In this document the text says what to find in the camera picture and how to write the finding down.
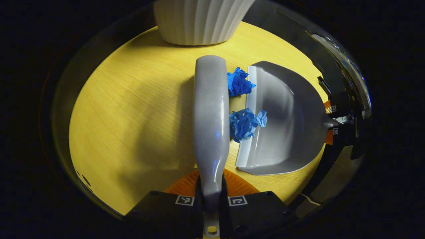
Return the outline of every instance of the wood grain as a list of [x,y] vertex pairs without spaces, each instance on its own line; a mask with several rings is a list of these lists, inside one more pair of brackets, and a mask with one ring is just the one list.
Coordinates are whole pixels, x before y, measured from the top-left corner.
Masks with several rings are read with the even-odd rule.
[[[195,167],[193,155],[193,75],[195,61],[218,55],[227,70],[247,71],[270,61],[302,75],[319,92],[320,72],[311,60],[277,36],[241,23],[227,42],[176,46],[150,29],[130,40],[93,72],[71,117],[69,147],[74,167],[91,190],[126,214],[150,190],[164,190]],[[245,108],[245,96],[231,98],[230,110]],[[322,151],[305,168],[281,175],[253,176],[235,168],[239,144],[230,142],[226,169],[260,191],[272,190],[290,203],[305,187]]]

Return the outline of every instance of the black background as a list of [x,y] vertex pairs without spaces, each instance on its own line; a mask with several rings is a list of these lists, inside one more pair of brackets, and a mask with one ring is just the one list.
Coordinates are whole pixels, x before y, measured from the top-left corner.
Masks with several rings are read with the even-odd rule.
[[[128,230],[60,181],[46,161],[38,104],[49,69],[83,32],[95,34],[144,1],[9,1],[2,8],[2,238],[128,238]],[[425,92],[419,1],[283,1],[333,34],[357,59],[374,107],[374,144],[337,205],[293,237],[419,238],[425,198],[418,115]]]

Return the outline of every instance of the gray dustpan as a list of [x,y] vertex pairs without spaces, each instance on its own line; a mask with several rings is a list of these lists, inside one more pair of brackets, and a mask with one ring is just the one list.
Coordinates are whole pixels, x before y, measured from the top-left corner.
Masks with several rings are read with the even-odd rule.
[[285,174],[300,170],[320,152],[330,118],[316,89],[301,75],[262,61],[248,67],[256,84],[246,97],[246,108],[267,111],[267,126],[257,127],[255,138],[241,141],[236,166],[254,175]]

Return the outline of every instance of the ribbed white planter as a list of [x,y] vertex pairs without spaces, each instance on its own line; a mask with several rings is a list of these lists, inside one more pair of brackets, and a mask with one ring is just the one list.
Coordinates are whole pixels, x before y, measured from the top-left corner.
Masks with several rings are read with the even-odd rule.
[[254,1],[157,0],[153,11],[166,42],[209,45],[230,39]]

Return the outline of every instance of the crumpled blue paper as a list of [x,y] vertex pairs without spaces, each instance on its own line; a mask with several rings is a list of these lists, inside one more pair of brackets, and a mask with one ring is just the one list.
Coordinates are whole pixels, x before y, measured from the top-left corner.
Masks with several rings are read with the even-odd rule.
[[254,131],[257,126],[265,127],[267,124],[267,112],[261,110],[257,116],[249,109],[232,112],[229,115],[230,135],[235,142],[255,137]]
[[235,72],[232,74],[227,73],[227,85],[229,86],[229,96],[238,96],[239,94],[249,94],[252,91],[252,88],[255,87],[255,84],[252,84],[250,81],[245,78],[248,76],[248,73],[241,70],[237,67]]

